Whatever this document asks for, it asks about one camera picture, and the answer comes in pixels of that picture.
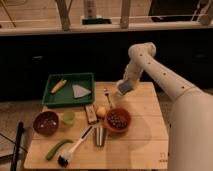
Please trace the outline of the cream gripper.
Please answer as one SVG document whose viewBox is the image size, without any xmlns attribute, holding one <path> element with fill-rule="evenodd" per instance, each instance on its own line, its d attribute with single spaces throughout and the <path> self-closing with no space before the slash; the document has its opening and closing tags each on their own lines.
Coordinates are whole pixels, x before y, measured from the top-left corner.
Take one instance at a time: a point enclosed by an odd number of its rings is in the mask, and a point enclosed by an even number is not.
<svg viewBox="0 0 213 171">
<path fill-rule="evenodd" d="M 130 61 L 125 68 L 123 78 L 121 80 L 130 80 L 134 90 L 139 84 L 141 75 L 142 69 L 134 61 Z"/>
</svg>

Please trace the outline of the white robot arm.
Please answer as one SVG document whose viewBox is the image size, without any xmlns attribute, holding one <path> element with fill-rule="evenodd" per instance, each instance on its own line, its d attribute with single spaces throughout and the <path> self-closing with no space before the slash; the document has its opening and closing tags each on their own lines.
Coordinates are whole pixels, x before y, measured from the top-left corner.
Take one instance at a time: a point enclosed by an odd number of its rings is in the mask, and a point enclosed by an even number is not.
<svg viewBox="0 0 213 171">
<path fill-rule="evenodd" d="M 154 59 L 152 42 L 128 49 L 130 61 L 117 83 L 122 95 L 136 88 L 146 72 L 172 100 L 168 171 L 213 171 L 213 95 Z"/>
</svg>

